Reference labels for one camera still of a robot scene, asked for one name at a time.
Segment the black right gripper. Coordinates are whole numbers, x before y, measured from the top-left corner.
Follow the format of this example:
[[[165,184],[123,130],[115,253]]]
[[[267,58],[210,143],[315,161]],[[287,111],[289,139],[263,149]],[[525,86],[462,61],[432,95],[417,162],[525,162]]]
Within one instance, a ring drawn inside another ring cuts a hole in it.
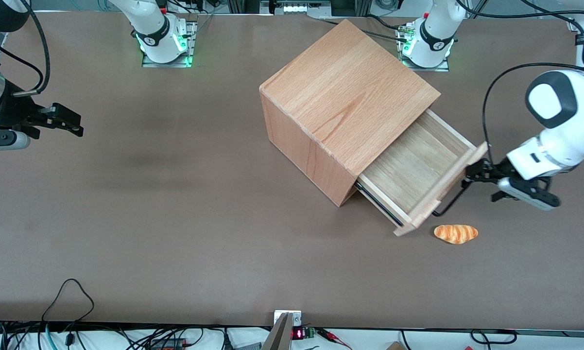
[[[42,113],[42,106],[35,104],[32,97],[13,97],[12,93],[22,89],[8,80],[0,96],[0,141],[15,141],[15,135],[7,135],[9,130],[20,131],[26,136],[38,140],[38,128],[61,129],[77,137],[83,137],[81,115],[59,103],[51,106],[51,118]]]

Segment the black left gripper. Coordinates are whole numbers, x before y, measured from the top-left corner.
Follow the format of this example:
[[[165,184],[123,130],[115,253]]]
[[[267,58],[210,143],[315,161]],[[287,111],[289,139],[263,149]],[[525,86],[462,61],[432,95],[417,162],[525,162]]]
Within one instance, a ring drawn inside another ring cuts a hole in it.
[[[512,162],[504,157],[499,162],[479,160],[467,166],[463,185],[470,185],[474,182],[499,182],[504,178],[517,178],[517,172]]]

